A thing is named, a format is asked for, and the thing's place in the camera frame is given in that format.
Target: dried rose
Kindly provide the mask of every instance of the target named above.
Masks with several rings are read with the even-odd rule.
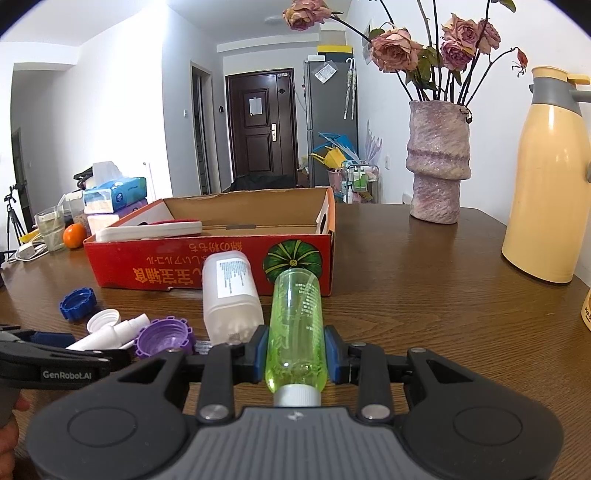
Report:
[[[463,20],[456,14],[452,14],[449,22],[443,25],[443,38],[459,43],[472,56],[476,54],[476,43],[480,38],[480,32],[474,20]]]
[[[406,28],[394,28],[372,40],[372,58],[382,72],[411,72],[418,66],[423,46],[412,40]]]
[[[457,41],[446,40],[441,45],[441,57],[445,68],[461,72],[466,69],[468,62],[474,58],[474,55],[468,53]]]
[[[332,10],[324,0],[295,0],[291,7],[283,12],[283,18],[292,30],[307,30],[316,22],[324,23],[332,15]]]
[[[518,71],[517,71],[518,77],[521,75],[525,75],[525,72],[527,71],[527,64],[528,63],[529,63],[529,60],[527,59],[527,56],[525,55],[525,53],[523,53],[520,48],[517,48],[517,64],[513,65],[511,68],[513,70],[518,69]]]
[[[480,22],[478,22],[479,36],[482,33],[482,28],[484,27],[485,23],[486,28],[484,30],[484,33],[482,34],[482,39],[478,44],[478,48],[480,48],[480,51],[482,53],[490,55],[493,48],[495,50],[498,50],[501,46],[501,35],[499,34],[499,32],[497,32],[496,28],[493,27],[493,25],[490,22],[487,22],[486,20],[482,19],[480,20]]]

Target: tripod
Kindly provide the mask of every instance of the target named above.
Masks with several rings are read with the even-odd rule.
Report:
[[[16,185],[10,187],[10,194],[4,197],[4,201],[6,202],[6,210],[7,210],[7,219],[6,219],[6,248],[9,252],[10,251],[10,224],[14,227],[14,232],[17,236],[17,242],[20,247],[22,245],[20,238],[25,235],[27,232],[22,227],[21,221],[17,217],[17,213],[12,208],[12,202],[16,203],[17,201],[12,196],[12,192],[17,188]]]

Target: pink textured vase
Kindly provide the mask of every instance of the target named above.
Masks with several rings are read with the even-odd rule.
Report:
[[[471,177],[468,109],[450,102],[410,102],[407,168],[414,173],[410,214],[456,223],[460,182]]]

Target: glass cup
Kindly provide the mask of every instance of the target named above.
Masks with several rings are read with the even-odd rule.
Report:
[[[64,230],[66,229],[66,222],[62,205],[48,208],[36,214],[35,222],[43,241],[47,245],[47,250],[55,252],[65,247]]]

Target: tissue box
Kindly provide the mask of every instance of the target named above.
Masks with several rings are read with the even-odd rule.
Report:
[[[84,192],[84,213],[115,213],[148,196],[146,179],[135,177],[108,181]]]
[[[95,213],[94,215],[89,215],[88,224],[90,226],[91,235],[94,235],[103,228],[113,225],[115,222],[121,220],[124,216],[139,210],[147,204],[148,200],[142,199],[139,202],[132,203],[121,210],[117,210],[115,213]]]

